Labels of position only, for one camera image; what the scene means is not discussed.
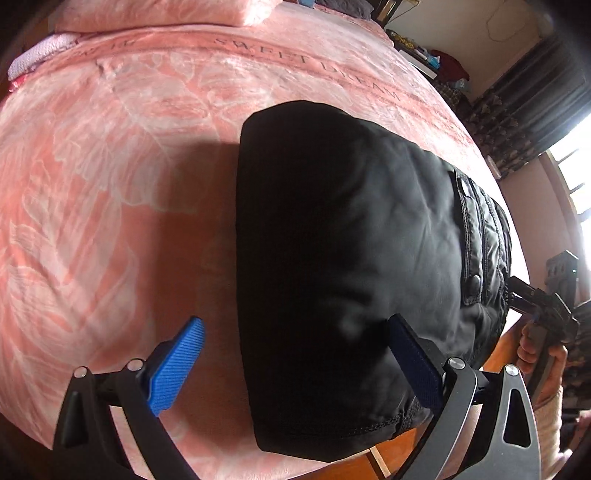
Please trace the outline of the person's right hand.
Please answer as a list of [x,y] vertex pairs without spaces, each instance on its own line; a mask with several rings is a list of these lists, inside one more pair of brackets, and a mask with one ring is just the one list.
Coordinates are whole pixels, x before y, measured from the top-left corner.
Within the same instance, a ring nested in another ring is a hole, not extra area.
[[[532,375],[539,357],[539,349],[535,346],[530,334],[532,326],[533,323],[530,322],[523,327],[517,348],[517,366],[527,378]],[[548,355],[554,359],[553,365],[537,399],[532,402],[534,409],[551,401],[562,386],[568,351],[564,345],[556,344],[548,348]]]

